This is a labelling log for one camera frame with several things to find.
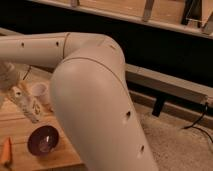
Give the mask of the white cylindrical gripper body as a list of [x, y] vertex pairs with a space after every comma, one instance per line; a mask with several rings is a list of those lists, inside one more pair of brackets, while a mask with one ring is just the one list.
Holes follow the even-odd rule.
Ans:
[[0, 61], [0, 90], [7, 91], [19, 82], [19, 72], [12, 63]]

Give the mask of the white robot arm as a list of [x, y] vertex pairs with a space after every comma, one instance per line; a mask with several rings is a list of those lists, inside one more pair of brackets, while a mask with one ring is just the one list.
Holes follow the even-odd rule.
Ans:
[[89, 171], [159, 171], [114, 39], [80, 32], [2, 36], [0, 61], [54, 70], [51, 106]]

